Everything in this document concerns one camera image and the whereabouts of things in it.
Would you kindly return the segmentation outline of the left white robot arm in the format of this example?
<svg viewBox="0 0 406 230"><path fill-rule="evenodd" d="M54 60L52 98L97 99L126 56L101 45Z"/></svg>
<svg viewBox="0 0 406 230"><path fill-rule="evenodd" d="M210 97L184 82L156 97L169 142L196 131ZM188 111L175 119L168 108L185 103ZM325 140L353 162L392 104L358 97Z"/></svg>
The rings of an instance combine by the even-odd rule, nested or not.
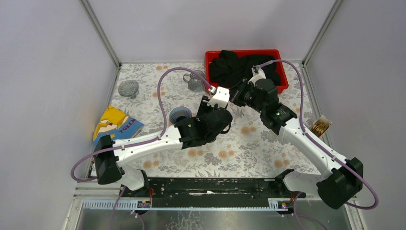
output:
<svg viewBox="0 0 406 230"><path fill-rule="evenodd" d="M142 136L112 140L101 137L96 145L94 166L100 185L118 182L137 197L148 192L146 176L129 167L138 158L167 150L183 150L214 142L219 134L229 131L232 115L225 99L202 97L197 116L181 118L160 137Z"/></svg>

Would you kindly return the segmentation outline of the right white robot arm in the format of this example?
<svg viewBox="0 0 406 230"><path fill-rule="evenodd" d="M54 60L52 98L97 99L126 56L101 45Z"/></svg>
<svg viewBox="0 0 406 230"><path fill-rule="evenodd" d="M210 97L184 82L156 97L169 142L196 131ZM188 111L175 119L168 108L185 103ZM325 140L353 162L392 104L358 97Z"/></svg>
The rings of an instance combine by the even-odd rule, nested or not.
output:
<svg viewBox="0 0 406 230"><path fill-rule="evenodd" d="M279 102L270 79L255 83L243 80L230 90L230 102L259 112L262 123L289 141L316 166L320 175L284 172L275 183L275 193L287 197L294 192L316 194L330 208L338 209L362 189L363 164L335 152L308 128L302 129L297 114Z"/></svg>

